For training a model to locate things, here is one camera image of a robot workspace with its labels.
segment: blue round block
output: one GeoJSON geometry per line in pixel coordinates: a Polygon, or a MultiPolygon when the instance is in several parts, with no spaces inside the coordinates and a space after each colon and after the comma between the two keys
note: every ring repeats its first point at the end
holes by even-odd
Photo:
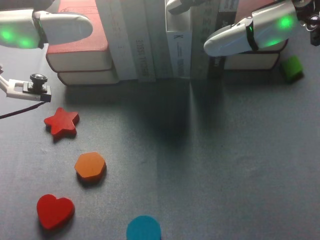
{"type": "Polygon", "coordinates": [[[150,216],[138,216],[126,229],[127,240],[161,240],[159,223],[150,216]]]}

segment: row of books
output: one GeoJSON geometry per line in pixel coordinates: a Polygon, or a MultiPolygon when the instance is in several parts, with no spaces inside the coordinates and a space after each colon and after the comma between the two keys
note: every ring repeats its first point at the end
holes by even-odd
{"type": "Polygon", "coordinates": [[[210,34],[274,0],[208,0],[179,15],[166,11],[168,1],[60,0],[57,12],[87,16],[93,32],[80,41],[50,45],[49,65],[66,85],[212,79],[226,70],[272,69],[287,44],[209,57],[203,45],[210,34]]]}

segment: green light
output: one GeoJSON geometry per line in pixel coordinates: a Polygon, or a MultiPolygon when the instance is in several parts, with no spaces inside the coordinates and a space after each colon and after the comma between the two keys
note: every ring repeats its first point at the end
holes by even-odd
{"type": "Polygon", "coordinates": [[[290,29],[294,25],[294,19],[292,16],[284,16],[280,18],[278,26],[281,29],[290,29]]]}
{"type": "Polygon", "coordinates": [[[12,43],[14,41],[14,35],[9,30],[1,31],[1,38],[6,43],[12,43]]]}
{"type": "Polygon", "coordinates": [[[22,49],[33,49],[34,48],[34,42],[29,38],[21,38],[18,41],[19,47],[22,49]]]}
{"type": "Polygon", "coordinates": [[[270,47],[282,42],[280,39],[273,39],[266,43],[266,47],[270,47]]]}

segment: green cube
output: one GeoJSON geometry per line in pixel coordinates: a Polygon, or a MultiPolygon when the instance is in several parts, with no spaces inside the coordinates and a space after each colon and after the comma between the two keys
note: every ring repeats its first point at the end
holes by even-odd
{"type": "Polygon", "coordinates": [[[280,64],[286,82],[293,83],[303,77],[303,66],[297,56],[292,56],[280,64]]]}

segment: gray tabletop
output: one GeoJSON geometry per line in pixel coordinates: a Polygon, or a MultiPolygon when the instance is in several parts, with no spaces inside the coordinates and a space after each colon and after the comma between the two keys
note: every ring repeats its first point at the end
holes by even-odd
{"type": "MultiPolygon", "coordinates": [[[[155,217],[163,240],[320,239],[320,48],[304,30],[289,41],[305,77],[229,72],[222,83],[128,82],[66,87],[45,52],[0,47],[6,79],[48,76],[52,102],[0,121],[1,240],[124,240],[128,223],[155,217]],[[79,113],[76,138],[54,142],[44,119],[79,113]],[[102,184],[82,186],[78,156],[106,160],[102,184]],[[73,221],[39,226],[44,194],[70,198],[73,221]]],[[[6,98],[0,114],[35,102],[6,98]]]]}

